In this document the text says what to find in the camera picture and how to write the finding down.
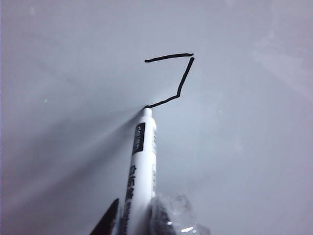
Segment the right gripper tape-wrapped right finger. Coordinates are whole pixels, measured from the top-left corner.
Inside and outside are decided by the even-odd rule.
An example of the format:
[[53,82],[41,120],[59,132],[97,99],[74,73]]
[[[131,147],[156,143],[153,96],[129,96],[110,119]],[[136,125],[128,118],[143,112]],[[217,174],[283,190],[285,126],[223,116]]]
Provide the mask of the right gripper tape-wrapped right finger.
[[190,201],[184,194],[156,195],[150,202],[151,235],[209,235],[208,227],[197,222]]

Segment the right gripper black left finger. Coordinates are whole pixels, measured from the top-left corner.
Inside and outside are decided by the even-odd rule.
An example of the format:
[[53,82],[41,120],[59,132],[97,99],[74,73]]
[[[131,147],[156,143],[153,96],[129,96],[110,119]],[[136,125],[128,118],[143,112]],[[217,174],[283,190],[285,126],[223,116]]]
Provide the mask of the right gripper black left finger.
[[119,199],[116,198],[99,222],[96,224],[90,235],[111,235],[116,224],[118,214]]

